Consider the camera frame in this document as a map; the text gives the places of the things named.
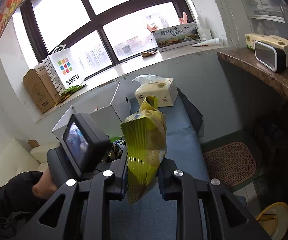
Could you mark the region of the person's left forearm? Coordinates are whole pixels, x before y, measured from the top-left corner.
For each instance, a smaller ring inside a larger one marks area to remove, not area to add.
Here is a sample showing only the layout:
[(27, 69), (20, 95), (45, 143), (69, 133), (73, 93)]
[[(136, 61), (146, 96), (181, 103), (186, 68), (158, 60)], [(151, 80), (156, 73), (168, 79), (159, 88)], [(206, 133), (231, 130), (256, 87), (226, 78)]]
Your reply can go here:
[(45, 199), (32, 192), (42, 174), (40, 171), (23, 172), (0, 187), (0, 239), (15, 237), (45, 204)]

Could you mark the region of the person's left hand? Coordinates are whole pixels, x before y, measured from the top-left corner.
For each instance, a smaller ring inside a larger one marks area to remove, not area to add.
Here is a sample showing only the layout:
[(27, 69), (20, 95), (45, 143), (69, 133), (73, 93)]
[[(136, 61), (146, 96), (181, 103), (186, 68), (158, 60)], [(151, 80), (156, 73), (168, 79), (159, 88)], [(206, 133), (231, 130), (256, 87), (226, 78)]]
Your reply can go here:
[(38, 183), (32, 187), (32, 192), (38, 198), (49, 199), (57, 189), (58, 188), (53, 181), (50, 170), (47, 167)]

